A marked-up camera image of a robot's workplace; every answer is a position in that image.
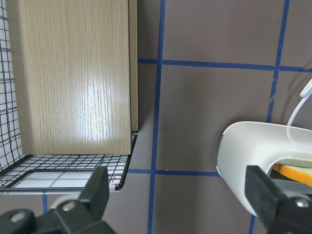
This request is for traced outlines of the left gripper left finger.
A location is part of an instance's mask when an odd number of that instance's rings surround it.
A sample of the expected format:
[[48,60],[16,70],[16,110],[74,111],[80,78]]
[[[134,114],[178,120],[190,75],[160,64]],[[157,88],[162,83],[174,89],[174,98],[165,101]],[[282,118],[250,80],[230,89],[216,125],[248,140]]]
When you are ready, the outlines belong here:
[[78,200],[82,202],[95,220],[102,220],[109,200],[109,181],[106,166],[94,169]]

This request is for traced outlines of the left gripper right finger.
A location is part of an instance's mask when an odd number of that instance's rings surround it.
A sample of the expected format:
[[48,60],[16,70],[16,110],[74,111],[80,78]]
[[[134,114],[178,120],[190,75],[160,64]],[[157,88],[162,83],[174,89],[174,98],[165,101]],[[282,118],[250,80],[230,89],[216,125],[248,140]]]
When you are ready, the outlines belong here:
[[288,198],[259,166],[246,167],[245,197],[263,224],[272,224]]

